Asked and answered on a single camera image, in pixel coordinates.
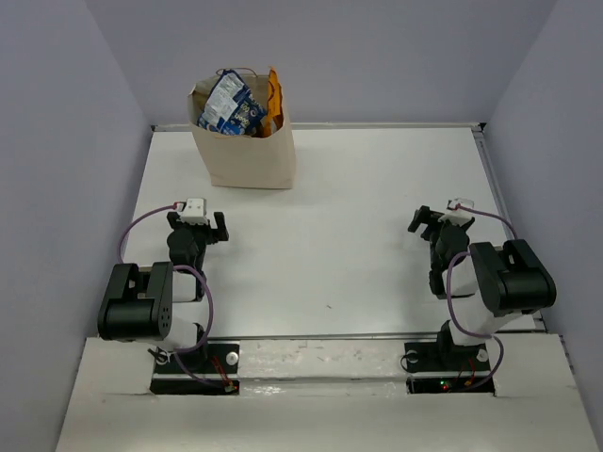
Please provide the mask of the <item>beige paper bag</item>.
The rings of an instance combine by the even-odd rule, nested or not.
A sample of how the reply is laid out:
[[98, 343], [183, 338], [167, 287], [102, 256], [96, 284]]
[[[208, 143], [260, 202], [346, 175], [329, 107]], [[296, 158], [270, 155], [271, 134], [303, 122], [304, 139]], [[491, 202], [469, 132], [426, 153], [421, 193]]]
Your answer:
[[283, 93], [284, 124], [270, 137], [263, 137], [263, 127], [256, 136], [226, 136], [209, 132], [197, 125], [209, 91], [223, 70], [238, 72], [252, 89], [253, 97], [265, 109], [268, 100], [267, 74], [249, 68], [219, 69], [216, 74], [197, 82], [187, 97], [188, 121], [199, 154], [213, 186], [260, 189], [290, 189], [296, 175], [296, 154], [291, 121]]

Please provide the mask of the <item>orange snack packet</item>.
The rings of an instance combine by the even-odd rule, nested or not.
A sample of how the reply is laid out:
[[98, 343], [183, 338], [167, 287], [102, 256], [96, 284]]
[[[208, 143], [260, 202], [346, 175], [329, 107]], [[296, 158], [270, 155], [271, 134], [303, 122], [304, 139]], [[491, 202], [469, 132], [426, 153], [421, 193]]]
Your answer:
[[270, 137], [281, 129], [284, 124], [282, 87], [278, 74], [273, 67], [269, 70], [268, 83], [267, 115], [263, 128], [263, 137]]

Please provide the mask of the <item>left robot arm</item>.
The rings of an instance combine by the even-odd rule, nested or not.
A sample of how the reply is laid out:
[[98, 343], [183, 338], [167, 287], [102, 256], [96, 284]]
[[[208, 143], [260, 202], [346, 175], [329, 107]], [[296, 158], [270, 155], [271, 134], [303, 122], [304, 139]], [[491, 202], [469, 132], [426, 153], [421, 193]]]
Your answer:
[[[171, 233], [167, 238], [169, 259], [141, 268], [119, 263], [111, 271], [97, 317], [101, 339], [122, 343], [140, 342], [154, 346], [157, 363], [175, 363], [186, 373], [203, 369], [209, 358], [208, 333], [213, 326], [215, 306], [203, 272], [206, 249], [229, 240], [225, 215], [214, 220], [192, 219], [175, 210], [167, 214]], [[207, 324], [179, 319], [173, 313], [174, 278], [192, 281], [185, 302], [206, 301]]]

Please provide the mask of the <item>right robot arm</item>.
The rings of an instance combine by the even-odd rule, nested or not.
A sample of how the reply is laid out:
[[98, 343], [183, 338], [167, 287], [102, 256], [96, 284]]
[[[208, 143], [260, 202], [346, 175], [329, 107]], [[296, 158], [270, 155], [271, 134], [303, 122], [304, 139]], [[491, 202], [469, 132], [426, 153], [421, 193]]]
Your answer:
[[419, 207], [408, 226], [430, 246], [429, 287], [449, 315], [433, 341], [405, 345], [400, 363], [411, 374], [489, 369], [487, 341], [556, 301], [556, 284], [526, 240], [471, 241], [479, 215], [472, 203], [451, 200], [444, 212]]

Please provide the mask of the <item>blue snack packet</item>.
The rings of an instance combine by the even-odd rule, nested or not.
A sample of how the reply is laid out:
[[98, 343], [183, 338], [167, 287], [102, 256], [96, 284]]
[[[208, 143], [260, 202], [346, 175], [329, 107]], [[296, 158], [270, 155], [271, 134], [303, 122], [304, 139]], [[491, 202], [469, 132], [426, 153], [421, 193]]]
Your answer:
[[197, 119], [202, 129], [226, 136], [256, 136], [267, 110], [237, 71], [223, 70]]

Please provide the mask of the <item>white front board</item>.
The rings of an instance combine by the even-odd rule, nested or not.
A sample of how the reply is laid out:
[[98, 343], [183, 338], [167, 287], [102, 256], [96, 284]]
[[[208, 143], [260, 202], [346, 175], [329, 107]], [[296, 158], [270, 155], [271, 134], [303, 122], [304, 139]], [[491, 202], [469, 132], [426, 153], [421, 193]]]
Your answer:
[[145, 348], [90, 339], [61, 451], [594, 451], [560, 339], [507, 334], [493, 393], [407, 389], [399, 340], [246, 340], [237, 395], [154, 395]]

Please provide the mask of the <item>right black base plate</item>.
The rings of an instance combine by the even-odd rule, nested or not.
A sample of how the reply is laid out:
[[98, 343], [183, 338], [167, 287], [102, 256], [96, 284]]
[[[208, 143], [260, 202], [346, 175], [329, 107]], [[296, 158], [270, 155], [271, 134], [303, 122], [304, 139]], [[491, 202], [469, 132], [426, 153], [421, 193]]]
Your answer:
[[491, 372], [484, 344], [444, 355], [435, 341], [407, 342], [399, 363], [411, 395], [495, 393], [492, 379], [481, 384]]

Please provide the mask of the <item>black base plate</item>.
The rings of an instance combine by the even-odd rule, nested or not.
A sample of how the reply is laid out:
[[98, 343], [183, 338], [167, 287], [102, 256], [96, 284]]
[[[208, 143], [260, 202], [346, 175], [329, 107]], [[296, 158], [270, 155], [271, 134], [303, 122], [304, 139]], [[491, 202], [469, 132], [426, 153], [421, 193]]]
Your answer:
[[435, 341], [407, 342], [399, 363], [411, 395], [495, 393], [492, 379], [481, 384], [491, 372], [484, 344], [444, 355]]
[[210, 341], [201, 351], [176, 359], [159, 347], [148, 348], [154, 358], [150, 391], [159, 396], [236, 396], [239, 394], [240, 343]]

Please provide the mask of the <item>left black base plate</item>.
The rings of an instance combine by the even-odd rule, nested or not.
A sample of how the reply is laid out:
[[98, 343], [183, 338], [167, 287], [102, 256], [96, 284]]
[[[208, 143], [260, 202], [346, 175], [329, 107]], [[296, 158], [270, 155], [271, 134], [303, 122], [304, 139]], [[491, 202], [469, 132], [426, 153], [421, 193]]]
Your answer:
[[159, 347], [148, 348], [154, 358], [150, 391], [159, 396], [236, 396], [239, 394], [240, 343], [210, 341], [201, 351], [176, 359]]

